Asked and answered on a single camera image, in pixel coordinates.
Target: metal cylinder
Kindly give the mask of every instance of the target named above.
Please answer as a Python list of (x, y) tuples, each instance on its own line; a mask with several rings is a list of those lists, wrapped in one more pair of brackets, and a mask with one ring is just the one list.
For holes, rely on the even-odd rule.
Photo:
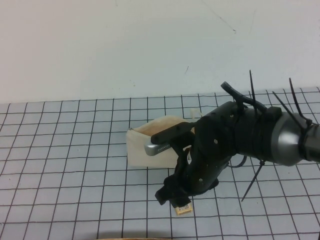
[[(306, 127), (306, 121), (294, 113), (294, 117), (303, 127)], [(277, 121), (271, 136), (271, 154), (273, 161), (280, 165), (293, 166), (300, 162), (304, 157), (300, 148), (301, 129), (290, 117), (284, 112)]]

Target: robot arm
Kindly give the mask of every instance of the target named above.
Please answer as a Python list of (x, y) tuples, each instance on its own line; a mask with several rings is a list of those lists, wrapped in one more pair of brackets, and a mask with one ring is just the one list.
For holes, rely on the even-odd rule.
[[(291, 81), (290, 85), (296, 99)], [(234, 102), (224, 103), (197, 122), (183, 122), (151, 137), (154, 145), (169, 144), (178, 155), (174, 174), (155, 195), (160, 204), (170, 201), (173, 207), (183, 207), (189, 197), (216, 187), (219, 174), (235, 154), (244, 155), (243, 163), (247, 156), (259, 159), (259, 169), (266, 161), (284, 166), (303, 159), (320, 163), (320, 127), (302, 115), (296, 100), (299, 113), (291, 113), (275, 93), (286, 112), (267, 108), (255, 100), (252, 78), (252, 99), (226, 82), (221, 87)]]

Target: black cable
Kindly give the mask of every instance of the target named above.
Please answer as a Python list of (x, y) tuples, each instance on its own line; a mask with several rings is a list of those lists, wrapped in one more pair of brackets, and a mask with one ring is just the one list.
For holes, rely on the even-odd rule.
[(243, 156), (242, 161), (241, 161), (237, 166), (228, 165), (228, 167), (230, 167), (230, 168), (232, 168), (232, 169), (240, 168), (240, 167), (242, 167), (242, 166), (246, 163), (247, 158), (248, 158), (247, 156)]
[(304, 127), (298, 122), (298, 120), (295, 118), (295, 116), (290, 112), (290, 110), (287, 108), (287, 106), (284, 104), (283, 101), (278, 97), (278, 95), (273, 91), (273, 95), (276, 97), (276, 99), (281, 103), (282, 107), (286, 110), (286, 112), (289, 114), (289, 116), (292, 118), (292, 120), (296, 123), (296, 125), (300, 128), (301, 132), (304, 131)]
[(241, 202), (243, 202), (244, 199), (246, 198), (249, 190), (251, 189), (252, 185), (254, 184), (255, 180), (257, 179), (257, 176), (260, 173), (260, 170), (262, 169), (262, 167), (265, 165), (265, 163), (266, 163), (266, 161), (264, 161), (264, 160), (260, 161), (260, 166), (259, 166), (258, 170), (256, 171), (255, 175), (253, 176), (253, 178), (252, 178), (247, 190), (245, 191), (245, 193), (244, 193), (244, 195), (243, 195), (243, 197), (241, 199)]
[(256, 107), (256, 95), (255, 95), (255, 88), (254, 88), (254, 81), (252, 80), (252, 74), (251, 74), (251, 70), (249, 71), (250, 73), (250, 84), (251, 84), (251, 93), (252, 93), (252, 99), (253, 99), (253, 108), (254, 108), (254, 117), (255, 119), (258, 118), (258, 111), (257, 111), (257, 107)]

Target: black plastic part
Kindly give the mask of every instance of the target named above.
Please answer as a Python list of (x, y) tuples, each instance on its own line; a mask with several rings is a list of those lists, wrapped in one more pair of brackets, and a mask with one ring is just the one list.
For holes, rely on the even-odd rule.
[(164, 180), (164, 185), (155, 193), (155, 198), (163, 205), (170, 201), (174, 208), (190, 203), (188, 193), (179, 185), (176, 175), (170, 175)]
[(301, 142), (305, 159), (320, 163), (320, 126), (312, 125), (306, 129)]
[(209, 190), (214, 189), (216, 186), (219, 185), (219, 180), (215, 179), (214, 182), (211, 184), (211, 186), (209, 187)]
[(161, 145), (191, 131), (193, 122), (181, 122), (151, 136), (151, 143)]
[(263, 105), (261, 102), (259, 101), (254, 101), (253, 99), (242, 95), (240, 92), (238, 92), (237, 90), (235, 90), (234, 88), (232, 88), (230, 86), (229, 83), (227, 83), (226, 81), (224, 83), (221, 84), (221, 87), (223, 88), (223, 90), (225, 90), (228, 94), (230, 94), (234, 100), (238, 103), (246, 103), (249, 105), (252, 105), (253, 107), (257, 108), (260, 112), (264, 113), (267, 108), (265, 105)]
[(192, 195), (206, 192), (212, 186), (231, 157), (233, 145), (235, 102), (226, 102), (199, 119), (194, 127), (191, 163), (181, 175), (183, 188)]
[(254, 109), (247, 108), (237, 117), (234, 127), (234, 147), (238, 154), (272, 162), (271, 137), (281, 117), (279, 107), (270, 107), (255, 117)]

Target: white wall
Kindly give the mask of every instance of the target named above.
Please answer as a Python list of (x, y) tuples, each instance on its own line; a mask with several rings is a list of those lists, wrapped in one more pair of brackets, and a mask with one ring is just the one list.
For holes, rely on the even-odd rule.
[(0, 1), (0, 102), (244, 90), (249, 69), (320, 85), (320, 1)]

